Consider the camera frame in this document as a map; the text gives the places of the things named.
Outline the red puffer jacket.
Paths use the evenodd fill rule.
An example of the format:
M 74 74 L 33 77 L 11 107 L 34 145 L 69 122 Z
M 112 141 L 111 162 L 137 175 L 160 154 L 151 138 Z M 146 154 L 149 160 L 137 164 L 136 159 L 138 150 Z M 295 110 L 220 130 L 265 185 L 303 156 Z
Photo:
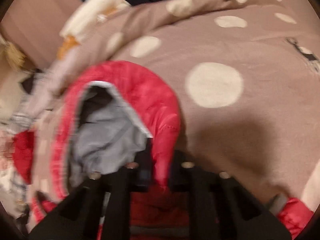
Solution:
M 34 131 L 24 131 L 14 136 L 14 152 L 12 159 L 18 174 L 23 181 L 31 184 L 31 171 L 33 167 L 35 134 Z
M 297 198 L 260 200 L 228 171 L 209 171 L 192 155 L 177 148 L 183 128 L 176 93 L 158 75 L 138 64 L 108 61 L 89 67 L 68 88 L 59 109 L 49 114 L 54 123 L 50 148 L 37 159 L 36 173 L 46 171 L 47 192 L 33 197 L 39 224 L 87 177 L 117 172 L 134 161 L 151 141 L 151 182 L 145 192 L 132 192 L 130 239 L 189 239 L 188 195 L 170 189 L 175 151 L 203 170 L 226 172 L 263 204 L 291 233 L 304 233 L 313 212 Z

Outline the white goose plush toy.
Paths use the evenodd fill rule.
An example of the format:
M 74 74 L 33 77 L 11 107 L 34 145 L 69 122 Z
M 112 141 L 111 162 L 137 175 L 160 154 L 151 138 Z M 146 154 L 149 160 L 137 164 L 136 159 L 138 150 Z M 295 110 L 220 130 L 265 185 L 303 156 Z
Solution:
M 65 22 L 59 35 L 63 38 L 56 58 L 61 60 L 74 46 L 82 44 L 91 30 L 115 13 L 129 7 L 125 0 L 85 0 Z

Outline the pink curtain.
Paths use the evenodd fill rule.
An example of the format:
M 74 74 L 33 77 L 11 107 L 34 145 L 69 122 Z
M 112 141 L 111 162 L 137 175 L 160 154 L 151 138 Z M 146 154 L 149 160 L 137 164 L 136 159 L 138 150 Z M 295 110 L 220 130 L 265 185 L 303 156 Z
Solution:
M 14 0 L 1 21 L 1 33 L 37 68 L 46 69 L 63 43 L 60 31 L 81 0 Z

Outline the brown polka dot bedspread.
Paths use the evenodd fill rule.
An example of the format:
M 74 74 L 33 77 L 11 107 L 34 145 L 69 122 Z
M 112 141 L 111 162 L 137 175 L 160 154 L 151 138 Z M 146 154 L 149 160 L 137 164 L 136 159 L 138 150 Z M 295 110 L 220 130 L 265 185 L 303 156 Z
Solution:
M 166 0 L 103 18 L 55 61 L 25 112 L 59 109 L 105 60 L 139 64 L 176 93 L 177 148 L 228 171 L 260 200 L 276 189 L 319 206 L 319 33 L 281 0 Z

